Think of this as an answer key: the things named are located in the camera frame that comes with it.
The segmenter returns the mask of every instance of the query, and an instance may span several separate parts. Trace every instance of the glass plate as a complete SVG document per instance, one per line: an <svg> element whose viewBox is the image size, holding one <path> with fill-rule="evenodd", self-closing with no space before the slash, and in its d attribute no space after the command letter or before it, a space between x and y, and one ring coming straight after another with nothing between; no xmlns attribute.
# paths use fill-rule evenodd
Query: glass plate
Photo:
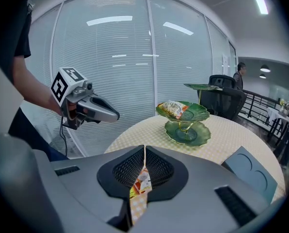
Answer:
<svg viewBox="0 0 289 233"><path fill-rule="evenodd" d="M181 129L185 130L190 123L181 123ZM165 124L166 134L174 141L185 144L189 147L200 147L205 145L211 138L210 130L201 122L193 123L193 125L183 132L179 128L179 122L168 121Z"/></svg>
<svg viewBox="0 0 289 233"><path fill-rule="evenodd" d="M207 109L200 104L186 101L178 101L178 102L189 106L189 108L182 113L182 116L179 119L169 115L167 112L163 111L158 106L155 108L156 112L163 117L167 117L169 120L174 120L178 122L204 121L209 117L209 112L207 111Z"/></svg>
<svg viewBox="0 0 289 233"><path fill-rule="evenodd" d="M212 91L216 90L219 87L215 85L209 85L204 83L184 83L188 88L192 88L193 90L202 90L202 91Z"/></svg>

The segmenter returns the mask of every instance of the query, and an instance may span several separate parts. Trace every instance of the snack bag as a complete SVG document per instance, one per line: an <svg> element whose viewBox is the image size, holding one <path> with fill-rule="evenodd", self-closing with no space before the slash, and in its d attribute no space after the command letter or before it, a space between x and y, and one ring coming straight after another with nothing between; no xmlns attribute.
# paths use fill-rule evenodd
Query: snack bag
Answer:
<svg viewBox="0 0 289 233"><path fill-rule="evenodd" d="M135 184L129 191L129 199L132 199L139 194L147 193L150 191L152 191L150 176L148 169L144 167L140 172Z"/></svg>
<svg viewBox="0 0 289 233"><path fill-rule="evenodd" d="M175 117L176 119L179 119L182 116L182 113L189 108L187 105L184 105L183 103L171 100L164 103L160 103L158 107L160 107L161 110L167 112L169 115Z"/></svg>

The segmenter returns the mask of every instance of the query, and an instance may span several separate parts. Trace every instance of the white table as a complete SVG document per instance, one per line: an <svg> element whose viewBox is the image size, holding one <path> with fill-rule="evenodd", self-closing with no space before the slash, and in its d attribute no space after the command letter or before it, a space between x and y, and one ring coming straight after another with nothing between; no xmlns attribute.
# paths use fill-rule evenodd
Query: white table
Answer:
<svg viewBox="0 0 289 233"><path fill-rule="evenodd" d="M222 164L240 146L247 149L277 181L273 201L285 195L285 181L280 165L269 147L253 132L242 125L222 117L210 115L203 121L211 131L211 139L201 147L188 147L171 140L165 133L168 121L163 116L153 116L143 120L123 132L106 150L112 152L130 146L152 145L201 157ZM146 196L139 195L131 202L134 219L146 209Z"/></svg>
<svg viewBox="0 0 289 233"><path fill-rule="evenodd" d="M282 116L278 110L272 108L272 107L268 107L267 108L267 115L270 117L269 118L269 123L280 118L284 121L289 122L289 117L288 116Z"/></svg>
<svg viewBox="0 0 289 233"><path fill-rule="evenodd" d="M272 126L271 126L271 130L267 135L268 136L268 140L267 140L268 142L271 140L272 136L275 134L275 131L277 130L277 127L278 127L280 120L281 120L281 123L283 125L280 136L276 135L278 137L278 141L277 141L276 145L278 145L278 143L281 141L281 138L282 138L284 132L286 131L287 125L289 124L289 117L281 115L278 110L271 108L271 107L267 108L267 115L269 117L269 124L271 122L273 122Z"/></svg>

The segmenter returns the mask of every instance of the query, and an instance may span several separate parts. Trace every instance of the window blinds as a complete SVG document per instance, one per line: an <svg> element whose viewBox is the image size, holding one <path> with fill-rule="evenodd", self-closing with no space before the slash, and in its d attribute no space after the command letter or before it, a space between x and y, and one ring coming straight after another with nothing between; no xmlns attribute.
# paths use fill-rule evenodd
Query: window blinds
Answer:
<svg viewBox="0 0 289 233"><path fill-rule="evenodd" d="M41 83L51 86L49 69L49 51L55 18L58 7L52 9L31 25L29 42L31 56L25 59L27 69ZM60 116L53 111L23 101L21 109L40 135L56 150L65 153L64 141L60 138ZM82 154L71 140L67 130L66 136L68 157L79 157Z"/></svg>
<svg viewBox="0 0 289 233"><path fill-rule="evenodd" d="M120 113L115 123L72 131L89 155L104 153L126 129L154 115L153 61L146 0L64 3L53 42L53 75L74 67Z"/></svg>
<svg viewBox="0 0 289 233"><path fill-rule="evenodd" d="M206 18L212 47L212 74L223 74L223 55L228 59L230 65L230 48L227 37L208 18Z"/></svg>
<svg viewBox="0 0 289 233"><path fill-rule="evenodd" d="M235 49L231 44L230 45L230 52L231 52L231 77L234 76L234 73L237 72L237 65L236 65L236 52Z"/></svg>
<svg viewBox="0 0 289 233"><path fill-rule="evenodd" d="M210 39L204 16L175 0L150 0L157 55L158 103L198 102L184 83L208 83Z"/></svg>

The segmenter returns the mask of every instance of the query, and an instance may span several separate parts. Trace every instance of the black chair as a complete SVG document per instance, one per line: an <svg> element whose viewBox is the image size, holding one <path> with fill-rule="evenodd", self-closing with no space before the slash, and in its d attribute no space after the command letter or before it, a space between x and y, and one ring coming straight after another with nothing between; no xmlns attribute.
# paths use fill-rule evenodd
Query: black chair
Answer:
<svg viewBox="0 0 289 233"><path fill-rule="evenodd" d="M200 104L207 108L210 114L235 120L246 101L242 91L224 87L222 91L203 91Z"/></svg>
<svg viewBox="0 0 289 233"><path fill-rule="evenodd" d="M227 88L235 88L236 87L236 81L229 76L226 75L211 75L209 77L209 83L210 85L215 85L218 87L227 87Z"/></svg>

